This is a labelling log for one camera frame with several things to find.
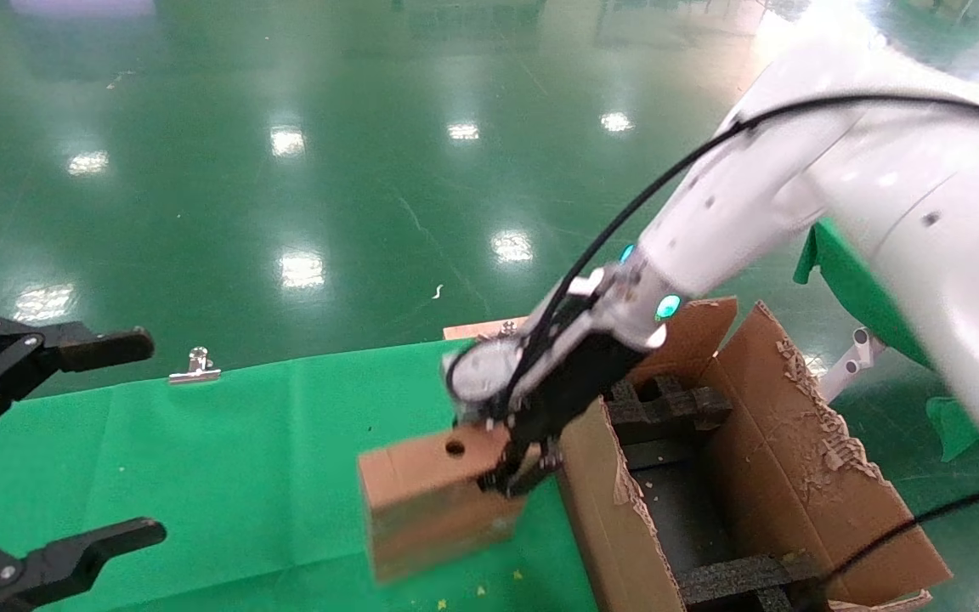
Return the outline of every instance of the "white robotic arm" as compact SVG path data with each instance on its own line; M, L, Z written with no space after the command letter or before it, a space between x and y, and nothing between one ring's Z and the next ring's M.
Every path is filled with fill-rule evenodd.
M889 51L813 42L766 69L718 133L799 99L880 87L960 90ZM524 334L548 299L517 337L446 358L458 421L512 430L513 457L483 485L519 495L537 483L543 473L517 476L522 452L540 442L540 468L555 468L561 428L664 342L673 306L823 214L889 290L979 425L979 120L947 108L844 105L775 121L702 156L628 259L571 284L552 340L518 382L509 384L532 349Z

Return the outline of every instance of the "green floor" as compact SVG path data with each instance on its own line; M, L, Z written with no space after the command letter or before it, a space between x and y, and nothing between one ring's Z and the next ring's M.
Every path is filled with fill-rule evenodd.
M960 5L769 8L0 0L0 315L147 326L158 342L153 360L44 394L182 371L199 344L238 368L431 340L527 314L795 23L875 28L979 81L979 23L956 25ZM823 284L792 283L797 251L720 293L764 298L831 363L856 324ZM836 403L871 458L914 511L978 490L979 445L937 461L924 400L940 381L880 365ZM979 609L979 508L928 531L956 574L933 609Z

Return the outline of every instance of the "green table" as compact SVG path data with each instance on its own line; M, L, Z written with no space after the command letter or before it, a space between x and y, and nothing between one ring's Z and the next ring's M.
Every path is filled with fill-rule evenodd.
M867 264L828 219L813 225L807 234L793 280L807 284L811 271L816 267L848 314L866 325L886 346L924 367L932 368L931 361L909 330L893 299L875 282ZM942 442L942 460L953 460L979 440L979 429L955 398L929 399L925 410Z
M33 399L0 419L0 547L135 516L161 545L113 560L48 609L595 609L556 485L510 542L380 588L365 556L357 454L447 428L434 342ZM479 595L479 587L484 593Z

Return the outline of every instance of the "metal clip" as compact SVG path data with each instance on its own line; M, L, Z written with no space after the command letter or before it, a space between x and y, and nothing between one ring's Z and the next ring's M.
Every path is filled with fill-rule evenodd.
M221 378L220 369L210 369L214 367L213 361L207 357L206 346L195 346L187 353L188 363L186 372L170 373L168 384L186 383L205 383L207 380L218 380Z

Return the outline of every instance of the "cardboard flap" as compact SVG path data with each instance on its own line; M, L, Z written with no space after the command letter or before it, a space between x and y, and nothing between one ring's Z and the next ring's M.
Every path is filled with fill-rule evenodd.
M599 609L684 612L640 489L625 471L606 405L598 400L561 435L558 478ZM622 485L630 487L621 500Z
M738 299L734 297L688 302L667 321L664 345L630 372L630 383L644 383L656 373L669 373L683 387L696 386L737 313Z
M803 356L758 303L702 383L735 410L705 450L735 539L749 554L807 550L831 570L904 520L908 507L820 399ZM951 577L924 531L909 531L854 566L829 592L860 605Z

